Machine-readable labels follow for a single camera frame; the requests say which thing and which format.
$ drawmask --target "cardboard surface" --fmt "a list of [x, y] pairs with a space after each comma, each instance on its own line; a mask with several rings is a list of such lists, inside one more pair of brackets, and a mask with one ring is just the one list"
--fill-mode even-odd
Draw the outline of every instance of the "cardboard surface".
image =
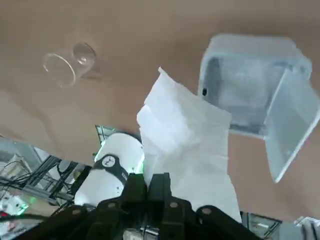
[[[319, 7], [315, 0], [3, 0], [0, 134], [91, 164], [99, 149], [95, 124], [136, 132], [159, 66], [196, 93], [202, 55], [221, 32], [291, 37], [312, 60], [320, 90]], [[47, 79], [43, 57], [79, 41], [93, 47], [97, 64], [60, 89]], [[229, 173], [240, 208], [284, 220], [320, 218], [319, 143], [317, 127], [275, 185], [264, 143], [231, 135]]]

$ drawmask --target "clear plastic container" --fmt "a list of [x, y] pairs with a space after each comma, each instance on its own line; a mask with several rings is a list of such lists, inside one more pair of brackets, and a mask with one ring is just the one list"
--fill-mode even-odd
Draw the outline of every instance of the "clear plastic container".
[[265, 140], [275, 182], [320, 118], [311, 72], [287, 37], [219, 34], [201, 62], [198, 95], [232, 113], [232, 132]]

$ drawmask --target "white tissue paper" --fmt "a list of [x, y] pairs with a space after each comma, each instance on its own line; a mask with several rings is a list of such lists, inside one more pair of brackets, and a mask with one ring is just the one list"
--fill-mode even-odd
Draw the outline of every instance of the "white tissue paper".
[[241, 222], [227, 173], [231, 114], [159, 72], [137, 114], [146, 183], [153, 174], [169, 173], [172, 195], [188, 200], [194, 211], [212, 205]]

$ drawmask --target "clear glass cup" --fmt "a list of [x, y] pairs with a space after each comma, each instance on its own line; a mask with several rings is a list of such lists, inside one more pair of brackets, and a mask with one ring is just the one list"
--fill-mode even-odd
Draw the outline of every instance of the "clear glass cup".
[[47, 53], [43, 59], [43, 67], [49, 78], [60, 88], [70, 88], [92, 69], [95, 61], [95, 51], [88, 44], [79, 42], [72, 49]]

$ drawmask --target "screw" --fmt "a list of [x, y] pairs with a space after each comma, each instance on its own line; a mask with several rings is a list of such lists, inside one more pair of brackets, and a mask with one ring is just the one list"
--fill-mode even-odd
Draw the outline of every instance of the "screw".
[[173, 201], [170, 203], [170, 207], [174, 209], [174, 208], [178, 207], [178, 203]]
[[74, 214], [74, 215], [79, 214], [79, 213], [81, 213], [81, 210], [79, 210], [79, 209], [76, 209], [76, 210], [72, 211], [72, 214]]
[[110, 202], [108, 204], [108, 208], [114, 208], [116, 206], [116, 204], [114, 202]]
[[204, 208], [204, 209], [202, 209], [202, 213], [205, 215], [209, 215], [209, 214], [211, 214], [211, 210], [209, 208]]

